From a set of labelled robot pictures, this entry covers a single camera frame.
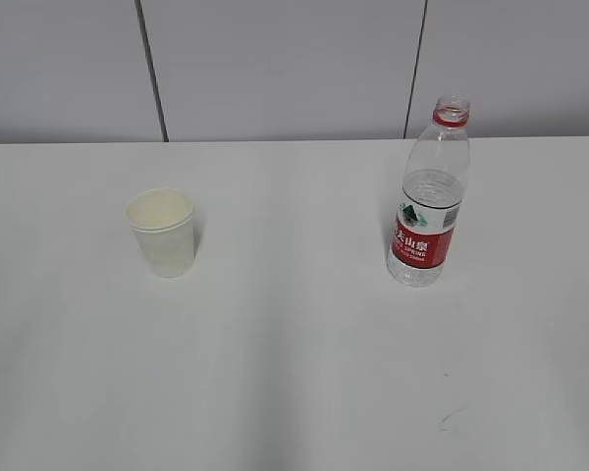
bottle neck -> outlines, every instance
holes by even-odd
[[[463,134],[466,133],[465,126],[459,127],[450,127],[444,124],[439,123],[437,120],[432,118],[432,122],[430,124],[431,127],[436,128],[439,132],[444,132],[445,134]]]

white paper cup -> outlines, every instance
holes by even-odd
[[[194,261],[194,203],[182,191],[155,188],[127,206],[141,253],[155,275],[175,278]]]

water bottle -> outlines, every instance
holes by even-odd
[[[443,271],[467,184],[468,119],[467,101],[441,97],[410,151],[387,260],[391,275],[405,285],[427,287]]]

tabletop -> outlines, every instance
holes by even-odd
[[[589,137],[473,139],[430,288],[385,266],[411,145],[0,145],[0,471],[589,470]]]

